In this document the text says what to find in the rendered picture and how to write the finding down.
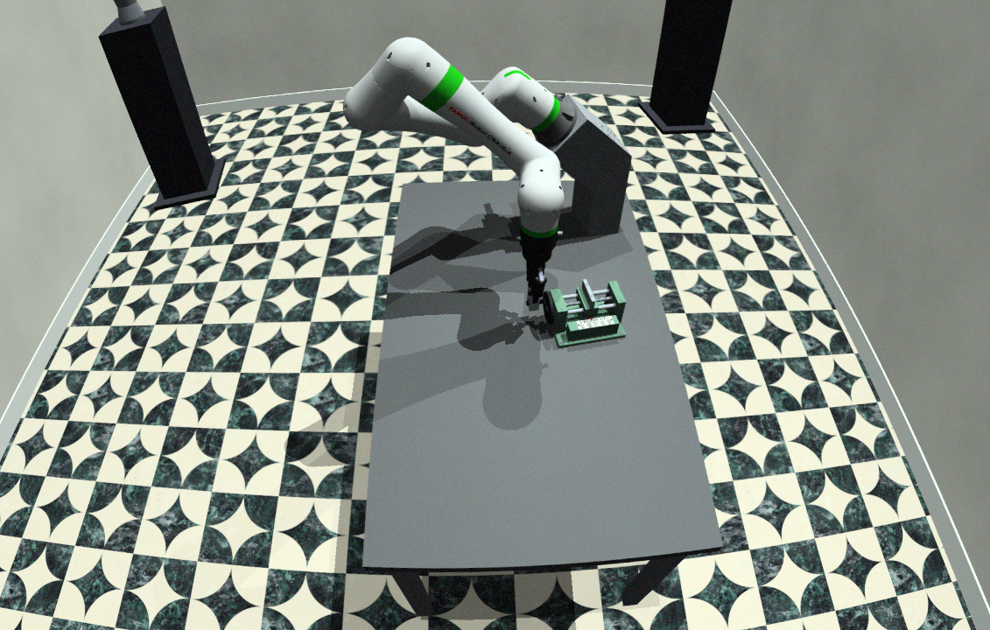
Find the green bench vise with handwheel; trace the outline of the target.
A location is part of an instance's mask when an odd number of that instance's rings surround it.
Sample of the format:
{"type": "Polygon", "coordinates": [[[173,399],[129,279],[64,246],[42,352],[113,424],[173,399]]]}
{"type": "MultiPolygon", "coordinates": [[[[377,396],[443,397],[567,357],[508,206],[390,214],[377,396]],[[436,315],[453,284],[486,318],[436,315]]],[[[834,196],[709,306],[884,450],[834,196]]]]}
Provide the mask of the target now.
{"type": "Polygon", "coordinates": [[[553,327],[558,347],[626,338],[621,325],[626,300],[617,282],[609,282],[607,290],[592,291],[583,279],[576,294],[563,296],[561,290],[546,291],[539,304],[543,304],[545,318],[553,327]],[[601,294],[606,297],[595,299],[595,295],[601,294]],[[576,302],[565,303],[571,298],[576,298],[576,302]]]}

